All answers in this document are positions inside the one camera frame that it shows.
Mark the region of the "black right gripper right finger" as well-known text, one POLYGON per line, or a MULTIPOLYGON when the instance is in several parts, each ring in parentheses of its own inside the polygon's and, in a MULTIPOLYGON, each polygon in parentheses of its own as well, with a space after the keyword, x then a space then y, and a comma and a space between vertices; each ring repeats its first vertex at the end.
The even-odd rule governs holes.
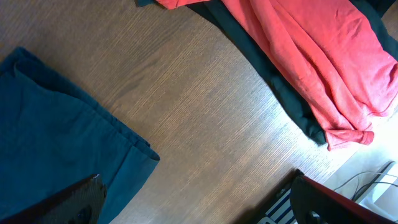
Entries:
POLYGON ((298 224, 393 224, 304 175, 292 182, 290 204, 298 224))

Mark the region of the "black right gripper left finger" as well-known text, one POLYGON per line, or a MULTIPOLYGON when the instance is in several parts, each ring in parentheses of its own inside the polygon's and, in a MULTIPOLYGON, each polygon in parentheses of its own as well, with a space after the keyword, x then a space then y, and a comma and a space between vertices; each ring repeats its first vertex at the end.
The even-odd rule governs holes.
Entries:
POLYGON ((1 220, 1 223, 98 223, 107 188, 100 175, 91 175, 41 202, 1 220))

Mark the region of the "navy blue shorts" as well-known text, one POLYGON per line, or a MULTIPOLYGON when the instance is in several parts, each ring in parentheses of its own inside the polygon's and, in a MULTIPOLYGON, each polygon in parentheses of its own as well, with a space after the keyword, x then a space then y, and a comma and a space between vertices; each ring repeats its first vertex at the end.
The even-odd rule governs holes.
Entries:
POLYGON ((1 62, 1 218, 98 174, 109 223, 159 155, 89 94, 22 47, 1 62))

